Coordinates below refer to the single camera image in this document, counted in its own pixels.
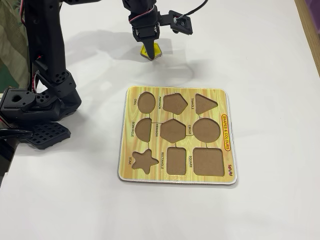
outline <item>white table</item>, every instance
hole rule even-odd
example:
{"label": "white table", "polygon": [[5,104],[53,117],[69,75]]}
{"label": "white table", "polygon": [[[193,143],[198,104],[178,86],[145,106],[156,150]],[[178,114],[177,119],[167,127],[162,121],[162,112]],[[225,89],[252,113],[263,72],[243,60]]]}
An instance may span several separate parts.
{"label": "white table", "polygon": [[[159,0],[162,14],[199,1]],[[20,144],[0,189],[3,240],[315,240],[320,234],[320,78],[293,0],[210,0],[194,34],[162,27],[163,56],[140,57],[122,2],[61,10],[67,69],[82,105],[71,138]],[[137,184],[117,177],[132,85],[229,95],[238,181]]]}

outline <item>star cutout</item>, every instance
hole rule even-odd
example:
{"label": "star cutout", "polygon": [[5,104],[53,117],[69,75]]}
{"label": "star cutout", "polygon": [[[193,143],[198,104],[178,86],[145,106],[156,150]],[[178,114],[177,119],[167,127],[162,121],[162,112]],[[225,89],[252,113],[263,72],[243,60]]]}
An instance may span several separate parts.
{"label": "star cutout", "polygon": [[157,165],[159,161],[152,157],[152,152],[150,149],[145,150],[144,153],[133,152],[133,158],[135,159],[134,164],[132,165],[133,169],[142,169],[145,174],[150,173],[150,167]]}

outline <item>wood grain pattern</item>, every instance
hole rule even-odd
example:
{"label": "wood grain pattern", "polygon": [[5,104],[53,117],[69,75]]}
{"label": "wood grain pattern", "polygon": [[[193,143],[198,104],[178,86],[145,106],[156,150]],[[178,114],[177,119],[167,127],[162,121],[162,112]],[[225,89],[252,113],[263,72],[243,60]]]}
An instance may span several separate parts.
{"label": "wood grain pattern", "polygon": [[320,38],[314,26],[311,14],[305,0],[294,0],[298,10],[302,27],[310,46],[310,50],[320,76]]}
{"label": "wood grain pattern", "polygon": [[[138,99],[144,92],[152,93],[156,104],[150,114],[144,114],[138,109]],[[163,110],[163,99],[166,95],[180,93],[188,103],[188,106],[180,115],[172,114]],[[196,114],[196,94],[200,94],[217,102],[215,107],[200,116]],[[200,89],[200,88],[173,88],[173,87],[149,87],[133,86],[129,88],[126,96],[126,106],[123,121],[121,153],[119,159],[118,173],[122,180],[138,182],[169,182],[169,183],[195,183],[195,184],[233,184],[236,180],[235,160],[233,146],[231,150],[225,150],[223,137],[222,115],[228,114],[227,96],[221,89]],[[150,142],[143,142],[135,134],[136,124],[144,118],[151,118]],[[220,137],[215,142],[204,143],[193,135],[192,127],[200,118],[210,118],[216,121],[221,127]],[[186,126],[186,137],[176,143],[170,143],[160,137],[161,123],[175,119]],[[167,149],[170,147],[184,148],[186,150],[186,174],[170,175],[167,173]],[[200,176],[194,173],[193,158],[194,148],[219,148],[223,153],[224,176]],[[147,149],[152,151],[152,157],[159,161],[159,164],[150,168],[150,173],[145,174],[142,169],[132,169],[135,159],[133,152],[144,153]]]}

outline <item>wooden puzzle board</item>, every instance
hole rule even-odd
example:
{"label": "wooden puzzle board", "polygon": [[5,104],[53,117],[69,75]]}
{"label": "wooden puzzle board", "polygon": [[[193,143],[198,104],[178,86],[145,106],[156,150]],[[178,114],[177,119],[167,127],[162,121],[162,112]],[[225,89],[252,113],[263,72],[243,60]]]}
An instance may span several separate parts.
{"label": "wooden puzzle board", "polygon": [[213,88],[129,88],[118,174],[133,182],[235,183],[226,93]]}

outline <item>orange label banner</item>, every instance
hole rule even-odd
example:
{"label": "orange label banner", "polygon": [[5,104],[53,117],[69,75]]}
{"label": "orange label banner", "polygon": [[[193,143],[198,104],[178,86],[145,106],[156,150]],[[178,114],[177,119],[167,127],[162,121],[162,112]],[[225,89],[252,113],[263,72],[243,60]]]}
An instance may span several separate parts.
{"label": "orange label banner", "polygon": [[224,140],[224,149],[226,151],[230,151],[230,136],[229,136],[229,125],[228,125],[228,116],[223,114],[222,118],[222,132],[223,132],[223,140]]}

